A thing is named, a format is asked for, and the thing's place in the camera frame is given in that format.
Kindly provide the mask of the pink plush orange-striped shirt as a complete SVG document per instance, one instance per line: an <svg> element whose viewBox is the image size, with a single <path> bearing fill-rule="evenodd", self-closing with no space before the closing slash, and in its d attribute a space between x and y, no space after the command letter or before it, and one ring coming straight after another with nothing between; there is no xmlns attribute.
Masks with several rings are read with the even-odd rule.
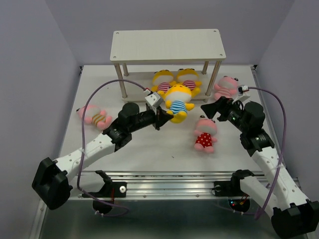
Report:
<svg viewBox="0 0 319 239"><path fill-rule="evenodd" d="M99 130L105 130L112 123L112 117L105 109L95 105L88 105L84 114L84 107L78 108L76 113L79 118L84 116L85 124L92 124Z"/></svg>

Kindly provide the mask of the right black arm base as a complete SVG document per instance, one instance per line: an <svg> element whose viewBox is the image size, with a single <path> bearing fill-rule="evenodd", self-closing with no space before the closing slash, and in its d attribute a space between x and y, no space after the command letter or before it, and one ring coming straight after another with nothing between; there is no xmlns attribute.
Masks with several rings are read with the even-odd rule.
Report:
<svg viewBox="0 0 319 239"><path fill-rule="evenodd" d="M237 170L232 173L229 181L214 181L211 192L216 197L228 197L228 204L232 212L251 215L249 195L240 188L240 181L249 176L255 176L250 170Z"/></svg>

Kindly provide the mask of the pink plush red polka-dot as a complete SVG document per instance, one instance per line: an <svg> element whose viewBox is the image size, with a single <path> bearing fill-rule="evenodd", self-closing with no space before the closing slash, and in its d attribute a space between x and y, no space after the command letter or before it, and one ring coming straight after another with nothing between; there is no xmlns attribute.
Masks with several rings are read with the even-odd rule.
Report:
<svg viewBox="0 0 319 239"><path fill-rule="evenodd" d="M215 137L216 134L217 125L215 121L204 115L200 115L194 130L194 135L196 136L194 148L197 151L213 153L214 143L217 142L217 138Z"/></svg>

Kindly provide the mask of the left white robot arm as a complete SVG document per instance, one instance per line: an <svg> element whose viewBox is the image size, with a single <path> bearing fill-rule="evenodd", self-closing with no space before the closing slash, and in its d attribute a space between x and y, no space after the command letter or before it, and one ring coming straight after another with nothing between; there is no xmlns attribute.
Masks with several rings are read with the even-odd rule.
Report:
<svg viewBox="0 0 319 239"><path fill-rule="evenodd" d="M47 207L55 210L70 197L73 187L70 182L79 177L80 172L101 159L123 148L132 140L132 133L152 125L159 130L173 118L161 107L147 106L140 112L135 103L126 103L111 125L89 143L57 159L43 159L35 173L32 188Z"/></svg>

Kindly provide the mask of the yellow plush pink-striped shirt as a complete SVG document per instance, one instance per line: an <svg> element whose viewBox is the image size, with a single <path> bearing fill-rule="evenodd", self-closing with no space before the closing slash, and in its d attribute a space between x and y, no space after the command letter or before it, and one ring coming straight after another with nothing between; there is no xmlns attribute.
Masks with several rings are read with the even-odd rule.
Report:
<svg viewBox="0 0 319 239"><path fill-rule="evenodd" d="M170 87L176 84L176 81L171 71L160 70L154 73L152 84L153 92L163 91L165 93Z"/></svg>

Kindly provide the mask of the yellow plush red-striped shirt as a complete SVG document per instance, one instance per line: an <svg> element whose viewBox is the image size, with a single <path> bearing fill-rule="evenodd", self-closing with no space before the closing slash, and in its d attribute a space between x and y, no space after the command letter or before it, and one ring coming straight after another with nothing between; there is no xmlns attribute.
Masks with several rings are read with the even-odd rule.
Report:
<svg viewBox="0 0 319 239"><path fill-rule="evenodd" d="M193 98L201 92L200 86L202 82L199 80L198 73L193 68L179 69L176 81L178 84L188 87L191 90Z"/></svg>

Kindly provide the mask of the yellow plush blue-striped shirt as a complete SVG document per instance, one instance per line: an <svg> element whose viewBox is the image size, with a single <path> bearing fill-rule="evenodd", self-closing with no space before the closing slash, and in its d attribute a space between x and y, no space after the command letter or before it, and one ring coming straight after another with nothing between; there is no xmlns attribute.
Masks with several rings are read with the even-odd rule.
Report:
<svg viewBox="0 0 319 239"><path fill-rule="evenodd" d="M187 118L189 111L195 108L195 104L190 103L192 99L191 90L180 84L170 87L166 92L157 91L163 98L167 113L172 115L170 120L172 123L181 123Z"/></svg>

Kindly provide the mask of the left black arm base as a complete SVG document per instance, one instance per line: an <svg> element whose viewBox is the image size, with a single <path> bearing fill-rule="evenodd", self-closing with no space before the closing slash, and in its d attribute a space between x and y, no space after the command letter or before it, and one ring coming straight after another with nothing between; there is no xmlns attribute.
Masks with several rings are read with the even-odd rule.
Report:
<svg viewBox="0 0 319 239"><path fill-rule="evenodd" d="M95 171L104 182L104 185L98 192L82 193L83 198L91 198L93 200L92 207L96 215L101 217L120 217L129 212L125 206L115 205L116 198L125 198L127 193L127 182L115 182L104 171ZM111 211L115 208L123 209L124 211L118 214L113 214Z"/></svg>

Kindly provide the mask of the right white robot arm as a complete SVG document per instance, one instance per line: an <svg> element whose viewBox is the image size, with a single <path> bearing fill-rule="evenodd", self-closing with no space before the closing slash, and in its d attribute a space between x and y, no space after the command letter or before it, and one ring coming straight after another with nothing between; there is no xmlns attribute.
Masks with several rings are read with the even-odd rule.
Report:
<svg viewBox="0 0 319 239"><path fill-rule="evenodd" d="M201 109L207 118L216 113L218 121L229 121L240 132L240 141L264 173L270 187L264 186L250 170L235 171L229 181L215 183L215 195L248 195L270 217L272 227L282 239L314 232L319 224L319 203L304 194L280 161L270 136L264 131L264 109L257 102L245 105L221 97Z"/></svg>

